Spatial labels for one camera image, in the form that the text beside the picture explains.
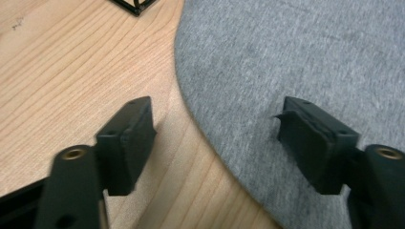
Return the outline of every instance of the wooden table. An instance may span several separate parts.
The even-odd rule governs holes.
[[[0,196],[94,144],[128,100],[152,96],[154,150],[112,228],[278,228],[222,165],[187,111],[174,69],[182,0],[136,18],[107,0],[1,0]]]

